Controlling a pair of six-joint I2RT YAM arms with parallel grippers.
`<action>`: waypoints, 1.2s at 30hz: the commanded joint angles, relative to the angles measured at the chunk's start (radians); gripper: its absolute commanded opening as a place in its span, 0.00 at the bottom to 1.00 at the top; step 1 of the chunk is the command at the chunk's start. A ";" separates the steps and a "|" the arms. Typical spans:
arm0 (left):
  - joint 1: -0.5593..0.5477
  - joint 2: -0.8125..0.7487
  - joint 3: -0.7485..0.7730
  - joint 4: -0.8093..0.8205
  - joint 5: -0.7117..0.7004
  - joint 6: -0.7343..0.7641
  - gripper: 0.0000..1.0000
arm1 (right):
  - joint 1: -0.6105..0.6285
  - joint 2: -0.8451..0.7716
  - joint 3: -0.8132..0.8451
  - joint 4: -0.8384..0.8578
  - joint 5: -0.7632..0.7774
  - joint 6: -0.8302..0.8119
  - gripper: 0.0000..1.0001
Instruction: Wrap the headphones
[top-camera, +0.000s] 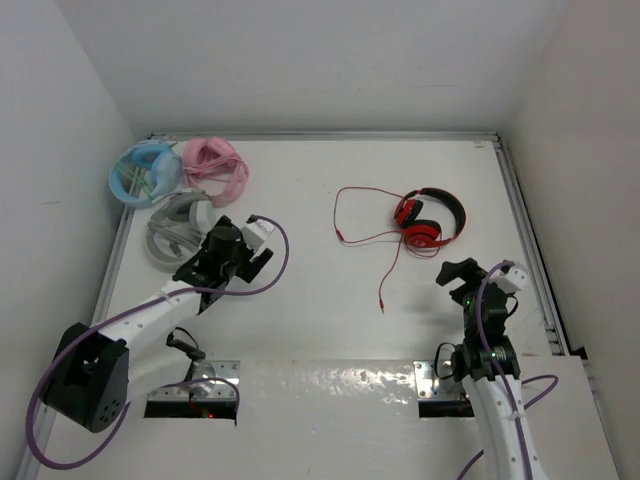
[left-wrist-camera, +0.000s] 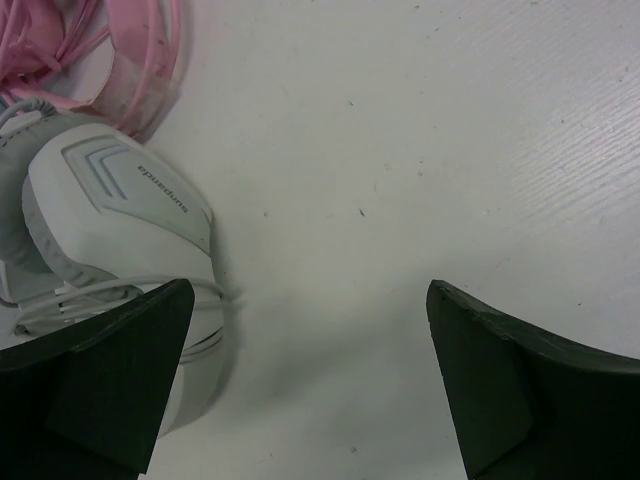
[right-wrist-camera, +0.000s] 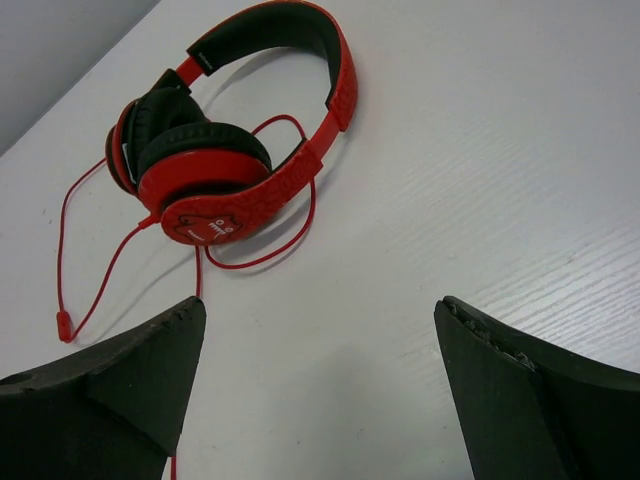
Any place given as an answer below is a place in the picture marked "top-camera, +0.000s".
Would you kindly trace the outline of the red black headphones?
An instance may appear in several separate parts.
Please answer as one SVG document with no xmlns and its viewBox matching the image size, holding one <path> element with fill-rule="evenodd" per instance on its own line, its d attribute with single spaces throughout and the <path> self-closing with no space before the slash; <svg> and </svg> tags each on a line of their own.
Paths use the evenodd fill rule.
<svg viewBox="0 0 640 480">
<path fill-rule="evenodd" d="M 347 239 L 338 225 L 338 207 L 341 195 L 348 191 L 371 191 L 397 199 L 392 213 L 392 226 L 369 237 Z M 452 234 L 445 236 L 444 229 L 439 222 L 420 218 L 425 206 L 425 199 L 440 204 L 447 209 L 454 221 Z M 339 242 L 348 247 L 369 244 L 374 240 L 379 240 L 389 235 L 398 236 L 394 259 L 386 273 L 381 277 L 377 289 L 379 309 L 384 313 L 384 285 L 398 264 L 401 249 L 404 248 L 411 255 L 422 259 L 436 257 L 442 248 L 457 240 L 464 232 L 467 224 L 467 212 L 462 202 L 455 195 L 440 188 L 423 187 L 401 195 L 379 187 L 353 185 L 344 186 L 336 192 L 332 210 L 332 224 Z"/>
</svg>

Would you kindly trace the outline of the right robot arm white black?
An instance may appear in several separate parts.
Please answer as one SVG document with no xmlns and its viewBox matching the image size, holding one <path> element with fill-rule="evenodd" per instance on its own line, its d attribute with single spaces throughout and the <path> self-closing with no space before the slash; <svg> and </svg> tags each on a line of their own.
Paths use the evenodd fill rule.
<svg viewBox="0 0 640 480">
<path fill-rule="evenodd" d="M 525 267 L 502 261 L 486 271 L 476 260 L 442 263 L 436 283 L 463 308 L 464 337 L 451 359 L 453 379 L 468 396 L 489 479 L 545 479 L 522 399 L 518 356 L 506 334 L 507 303 L 528 284 Z"/>
</svg>

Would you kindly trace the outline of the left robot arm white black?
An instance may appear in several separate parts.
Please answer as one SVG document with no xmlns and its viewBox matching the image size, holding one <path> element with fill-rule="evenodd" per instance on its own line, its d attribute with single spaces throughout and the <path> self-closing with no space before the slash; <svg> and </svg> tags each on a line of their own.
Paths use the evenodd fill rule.
<svg viewBox="0 0 640 480">
<path fill-rule="evenodd" d="M 232 280 L 251 283 L 274 255 L 265 243 L 276 227 L 260 215 L 241 227 L 223 216 L 153 296 L 93 327 L 69 327 L 36 388 L 37 400 L 99 433 L 132 399 L 184 379 L 205 355 L 169 341 L 169 334 L 231 295 Z"/>
</svg>

